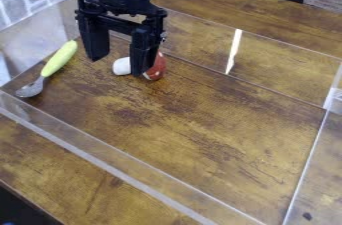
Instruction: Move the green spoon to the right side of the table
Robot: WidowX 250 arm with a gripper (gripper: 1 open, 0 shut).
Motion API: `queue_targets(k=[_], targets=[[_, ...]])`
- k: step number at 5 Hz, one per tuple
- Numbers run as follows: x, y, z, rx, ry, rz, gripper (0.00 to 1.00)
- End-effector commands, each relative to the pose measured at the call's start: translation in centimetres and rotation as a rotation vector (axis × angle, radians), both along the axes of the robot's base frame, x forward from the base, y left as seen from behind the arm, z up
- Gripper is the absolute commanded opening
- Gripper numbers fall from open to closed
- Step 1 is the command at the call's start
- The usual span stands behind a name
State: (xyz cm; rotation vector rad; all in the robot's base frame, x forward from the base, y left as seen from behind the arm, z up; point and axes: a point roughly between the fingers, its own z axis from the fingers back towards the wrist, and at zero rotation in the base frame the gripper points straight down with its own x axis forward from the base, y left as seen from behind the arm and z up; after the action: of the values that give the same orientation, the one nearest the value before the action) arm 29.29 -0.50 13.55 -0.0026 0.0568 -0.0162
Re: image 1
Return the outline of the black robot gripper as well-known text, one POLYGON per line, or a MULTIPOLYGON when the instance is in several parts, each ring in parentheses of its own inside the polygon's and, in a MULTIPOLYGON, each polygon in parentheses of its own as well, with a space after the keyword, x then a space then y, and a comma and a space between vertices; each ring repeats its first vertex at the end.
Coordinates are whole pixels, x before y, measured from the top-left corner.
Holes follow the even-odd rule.
POLYGON ((138 77, 152 66, 164 41, 166 11, 150 0, 77 0, 74 11, 88 58, 97 61, 109 53, 108 30, 130 34, 130 72, 138 77))

